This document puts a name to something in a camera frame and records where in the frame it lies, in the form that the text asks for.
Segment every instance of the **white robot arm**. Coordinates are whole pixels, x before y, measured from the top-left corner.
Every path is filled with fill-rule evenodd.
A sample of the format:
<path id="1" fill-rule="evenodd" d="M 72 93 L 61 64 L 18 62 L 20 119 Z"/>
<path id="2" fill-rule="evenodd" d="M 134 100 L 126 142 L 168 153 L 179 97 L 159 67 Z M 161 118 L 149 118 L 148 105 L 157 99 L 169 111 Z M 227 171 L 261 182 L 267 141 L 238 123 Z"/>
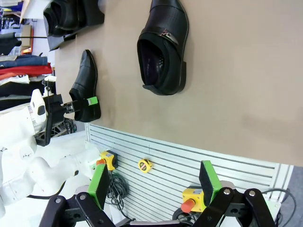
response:
<path id="1" fill-rule="evenodd" d="M 46 77 L 45 81 L 54 82 L 55 77 Z M 50 167 L 43 158 L 36 157 L 22 176 L 3 183 L 3 151 L 14 149 L 19 152 L 21 159 L 34 155 L 37 147 L 34 136 L 44 132 L 47 125 L 48 113 L 43 97 L 51 95 L 53 94 L 48 87 L 45 87 L 43 96 L 38 89 L 34 90 L 28 106 L 0 117 L 0 218 L 5 215 L 5 206 L 30 195 L 36 184 L 51 195 L 60 189 L 64 181 L 74 176 L 76 171 L 92 177 L 89 164 L 100 158 L 96 148 L 78 155 L 66 156 L 54 167 Z"/>
<path id="2" fill-rule="evenodd" d="M 35 157 L 22 176 L 5 182 L 0 187 L 0 218 L 5 215 L 5 206 L 29 196 L 36 184 L 46 194 L 52 195 L 69 177 L 74 176 L 76 171 L 92 178 L 98 159 L 100 151 L 97 148 L 68 155 L 60 159 L 54 167 L 50 167 L 42 157 Z"/>

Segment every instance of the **shoe insole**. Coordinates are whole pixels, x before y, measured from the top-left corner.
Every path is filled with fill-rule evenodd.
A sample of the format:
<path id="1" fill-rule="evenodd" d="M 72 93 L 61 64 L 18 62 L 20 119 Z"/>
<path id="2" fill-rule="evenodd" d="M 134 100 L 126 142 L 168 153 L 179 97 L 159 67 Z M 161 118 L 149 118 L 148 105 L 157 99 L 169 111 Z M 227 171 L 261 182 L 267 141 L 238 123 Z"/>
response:
<path id="1" fill-rule="evenodd" d="M 153 85 L 164 70 L 164 56 L 156 45 L 147 40 L 142 40 L 140 45 L 145 85 Z"/>
<path id="2" fill-rule="evenodd" d="M 56 19 L 57 19 L 57 21 L 54 21 L 54 22 L 56 24 L 58 24 L 62 17 L 61 7 L 57 3 L 52 2 L 52 8 L 53 8 L 53 11 L 54 11 L 54 13 L 56 15 Z"/>
<path id="3" fill-rule="evenodd" d="M 47 24 L 48 24 L 48 31 L 46 31 L 47 34 L 52 34 L 53 33 L 53 21 L 51 16 L 48 13 L 44 13 L 44 16 L 46 18 Z"/>

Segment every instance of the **red clothing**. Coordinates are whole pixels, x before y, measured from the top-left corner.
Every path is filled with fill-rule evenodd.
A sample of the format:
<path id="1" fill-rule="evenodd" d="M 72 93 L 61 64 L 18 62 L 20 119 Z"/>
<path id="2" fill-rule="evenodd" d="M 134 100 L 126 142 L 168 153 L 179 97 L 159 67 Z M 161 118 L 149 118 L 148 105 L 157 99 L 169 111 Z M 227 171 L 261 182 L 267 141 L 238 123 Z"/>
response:
<path id="1" fill-rule="evenodd" d="M 0 75 L 0 80 L 10 78 L 10 77 L 15 77 L 15 76 L 18 76 L 18 74 L 13 73 L 13 72 L 8 72 L 8 73 Z"/>
<path id="2" fill-rule="evenodd" d="M 48 63 L 47 66 L 44 65 L 38 65 L 38 66 L 19 66 L 19 67 L 13 67 L 13 68 L 7 68 L 0 70 L 0 79 L 8 78 L 6 77 L 2 78 L 1 75 L 12 73 L 17 75 L 33 75 L 33 76 L 39 76 L 42 74 L 50 74 L 52 73 L 52 67 L 51 64 Z"/>

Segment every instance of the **slatwall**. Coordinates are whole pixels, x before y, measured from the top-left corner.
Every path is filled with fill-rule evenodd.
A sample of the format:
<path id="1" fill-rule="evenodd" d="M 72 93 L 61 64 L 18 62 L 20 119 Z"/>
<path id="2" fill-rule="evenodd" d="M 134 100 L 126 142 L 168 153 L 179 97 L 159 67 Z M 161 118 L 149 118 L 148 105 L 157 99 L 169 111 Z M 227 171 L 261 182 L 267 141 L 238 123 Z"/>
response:
<path id="1" fill-rule="evenodd" d="M 87 140 L 101 149 L 118 154 L 118 169 L 129 185 L 125 210 L 139 221 L 170 220 L 180 207 L 182 192 L 199 184 L 201 160 L 210 160 L 220 180 L 233 182 L 238 191 L 258 188 L 286 189 L 293 166 L 219 154 L 161 140 L 86 124 Z M 139 160 L 147 158 L 153 169 L 142 173 Z M 270 201 L 282 201 L 284 193 L 266 195 Z"/>

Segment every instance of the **orange object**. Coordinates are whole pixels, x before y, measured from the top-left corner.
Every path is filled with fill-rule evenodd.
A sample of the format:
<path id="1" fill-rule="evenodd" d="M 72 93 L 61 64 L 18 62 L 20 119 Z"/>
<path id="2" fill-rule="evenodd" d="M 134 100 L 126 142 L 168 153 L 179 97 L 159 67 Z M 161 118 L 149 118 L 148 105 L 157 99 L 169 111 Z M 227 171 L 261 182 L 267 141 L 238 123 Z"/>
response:
<path id="1" fill-rule="evenodd" d="M 100 159 L 96 162 L 97 165 L 103 165 L 106 164 L 106 161 L 104 159 Z"/>
<path id="2" fill-rule="evenodd" d="M 196 204 L 195 201 L 192 199 L 186 200 L 184 203 L 182 203 L 181 210 L 184 213 L 189 213 L 191 209 L 194 208 L 195 204 Z"/>
<path id="3" fill-rule="evenodd" d="M 34 37 L 34 29 L 31 28 L 31 37 Z M 33 38 L 30 38 L 30 47 L 23 50 L 21 52 L 21 55 L 24 55 L 24 54 L 31 54 L 33 52 L 33 47 L 34 47 L 34 39 Z"/>
<path id="4" fill-rule="evenodd" d="M 8 73 L 0 75 L 0 79 L 7 79 L 7 78 L 10 78 L 10 77 L 21 76 L 21 75 L 23 75 L 23 74 L 8 72 Z"/>

